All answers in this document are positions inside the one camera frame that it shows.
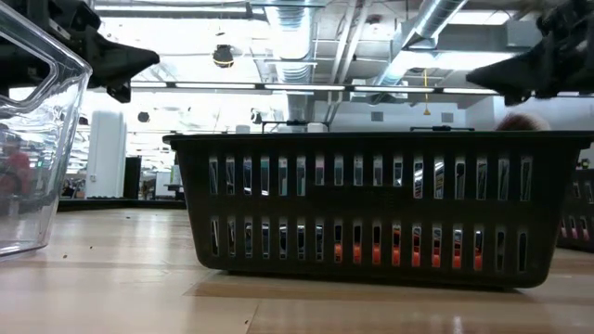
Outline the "black ceiling dome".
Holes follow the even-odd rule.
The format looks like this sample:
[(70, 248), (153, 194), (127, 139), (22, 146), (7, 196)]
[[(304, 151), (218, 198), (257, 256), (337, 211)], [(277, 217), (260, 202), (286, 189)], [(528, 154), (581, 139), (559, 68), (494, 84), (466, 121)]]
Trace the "black ceiling dome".
[(231, 68), (235, 63), (231, 45), (217, 45), (213, 51), (213, 64), (221, 69)]

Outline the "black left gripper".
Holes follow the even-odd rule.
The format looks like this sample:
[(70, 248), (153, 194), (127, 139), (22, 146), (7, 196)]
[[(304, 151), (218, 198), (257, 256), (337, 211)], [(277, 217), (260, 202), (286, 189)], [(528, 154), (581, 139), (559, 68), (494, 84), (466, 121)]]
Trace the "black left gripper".
[(88, 86), (106, 87), (120, 103), (131, 102), (130, 80), (160, 62), (154, 51), (93, 37), (101, 20), (84, 0), (18, 0), (18, 12), (89, 63)]

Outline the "black speaker cabinet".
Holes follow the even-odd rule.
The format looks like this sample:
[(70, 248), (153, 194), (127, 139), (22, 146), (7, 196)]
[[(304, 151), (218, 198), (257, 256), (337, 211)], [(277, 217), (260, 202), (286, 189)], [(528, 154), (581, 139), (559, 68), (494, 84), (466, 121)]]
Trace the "black speaker cabinet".
[(140, 156), (125, 159), (123, 197), (138, 199), (142, 158)]

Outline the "white column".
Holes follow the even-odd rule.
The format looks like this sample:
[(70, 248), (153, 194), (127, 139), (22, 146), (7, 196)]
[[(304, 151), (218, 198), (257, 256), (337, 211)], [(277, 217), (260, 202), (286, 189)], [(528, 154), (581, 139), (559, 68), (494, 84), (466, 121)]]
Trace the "white column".
[(92, 113), (85, 181), (88, 199), (123, 195), (126, 135), (122, 111)]

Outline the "orange-handled scissors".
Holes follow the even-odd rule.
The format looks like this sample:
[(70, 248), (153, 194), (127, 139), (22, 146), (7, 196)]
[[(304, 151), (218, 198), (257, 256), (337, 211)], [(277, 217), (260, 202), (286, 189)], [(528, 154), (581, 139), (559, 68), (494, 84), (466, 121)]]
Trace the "orange-handled scissors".
[(352, 224), (351, 239), (344, 236), (346, 227), (334, 225), (332, 256), (335, 263), (344, 263), (347, 252), (351, 263), (369, 261), (374, 267), (461, 270), (469, 267), (481, 271), (484, 266), (485, 232), (481, 227), (445, 228), (435, 223), (425, 227), (419, 223), (406, 226), (393, 221), (385, 226), (374, 221), (366, 233), (360, 221)]

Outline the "long ceiling light rail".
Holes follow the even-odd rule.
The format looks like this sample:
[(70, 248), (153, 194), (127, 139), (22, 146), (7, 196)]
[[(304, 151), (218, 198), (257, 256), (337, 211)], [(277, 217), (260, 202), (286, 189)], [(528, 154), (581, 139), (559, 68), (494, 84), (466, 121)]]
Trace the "long ceiling light rail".
[(211, 91), (281, 91), (281, 92), (331, 92), (365, 94), (424, 94), (498, 96), (498, 92), (483, 88), (439, 86), (379, 86), (352, 84), (300, 84), (300, 83), (198, 83), (198, 82), (131, 82), (133, 89), (181, 89)]

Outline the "black slotted plastic basket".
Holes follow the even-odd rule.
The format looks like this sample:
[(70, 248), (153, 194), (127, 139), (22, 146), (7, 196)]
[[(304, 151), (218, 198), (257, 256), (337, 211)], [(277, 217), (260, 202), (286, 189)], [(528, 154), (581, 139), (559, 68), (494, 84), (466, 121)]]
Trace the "black slotted plastic basket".
[[(200, 263), (246, 273), (384, 277), (532, 288), (548, 274), (562, 205), (594, 131), (167, 135)], [(311, 186), (262, 196), (260, 159), (382, 155), (383, 186)], [(332, 256), (334, 225), (374, 221), (484, 229), (481, 271), (374, 267)]]
[(594, 253), (594, 169), (574, 173), (562, 207), (557, 246)]

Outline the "yellow hanging pendant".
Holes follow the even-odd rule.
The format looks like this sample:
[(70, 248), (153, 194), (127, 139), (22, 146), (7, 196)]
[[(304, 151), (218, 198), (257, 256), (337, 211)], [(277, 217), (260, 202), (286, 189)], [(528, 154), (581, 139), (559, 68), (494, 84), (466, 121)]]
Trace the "yellow hanging pendant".
[(422, 75), (423, 86), (424, 86), (424, 88), (428, 88), (429, 89), (429, 91), (424, 94), (424, 96), (425, 96), (425, 98), (424, 98), (424, 106), (425, 106), (425, 108), (424, 108), (424, 111), (423, 111), (423, 115), (425, 115), (425, 116), (431, 116), (431, 112), (430, 112), (430, 109), (429, 109), (429, 94), (431, 93), (432, 90), (429, 88), (429, 85), (428, 85), (427, 69), (424, 69), (422, 74), (423, 74)]

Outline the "person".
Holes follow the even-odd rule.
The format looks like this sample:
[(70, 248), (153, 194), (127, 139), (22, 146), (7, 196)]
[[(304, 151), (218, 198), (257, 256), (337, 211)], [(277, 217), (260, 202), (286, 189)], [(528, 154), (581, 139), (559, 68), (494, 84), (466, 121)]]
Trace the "person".
[(29, 155), (21, 149), (19, 136), (10, 136), (2, 151), (6, 160), (0, 165), (0, 194), (29, 197), (32, 168)]

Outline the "clear plastic container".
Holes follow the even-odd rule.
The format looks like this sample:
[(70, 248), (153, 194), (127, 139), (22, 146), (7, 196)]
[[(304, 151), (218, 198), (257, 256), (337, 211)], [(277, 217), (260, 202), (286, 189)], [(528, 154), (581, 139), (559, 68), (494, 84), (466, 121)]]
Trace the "clear plastic container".
[(16, 135), (32, 168), (29, 197), (0, 194), (0, 259), (48, 243), (91, 74), (82, 58), (0, 0), (0, 165)]

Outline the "large silver ventilation duct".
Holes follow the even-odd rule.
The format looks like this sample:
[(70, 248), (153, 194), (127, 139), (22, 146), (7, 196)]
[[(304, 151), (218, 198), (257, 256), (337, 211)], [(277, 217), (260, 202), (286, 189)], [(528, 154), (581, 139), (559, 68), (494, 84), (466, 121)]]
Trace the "large silver ventilation duct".
[(394, 32), (391, 60), (374, 85), (395, 86), (415, 67), (414, 50), (434, 50), (439, 34), (469, 0), (423, 0), (418, 15), (401, 22)]

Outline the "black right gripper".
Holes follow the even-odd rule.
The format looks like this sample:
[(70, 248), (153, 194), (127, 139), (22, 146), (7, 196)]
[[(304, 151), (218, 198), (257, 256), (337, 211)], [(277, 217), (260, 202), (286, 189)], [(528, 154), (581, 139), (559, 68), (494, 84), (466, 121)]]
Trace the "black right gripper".
[[(541, 44), (470, 71), (466, 82), (499, 93), (594, 95), (594, 0), (564, 0), (537, 19), (537, 28)], [(530, 92), (506, 94), (504, 105), (521, 105), (531, 97)]]

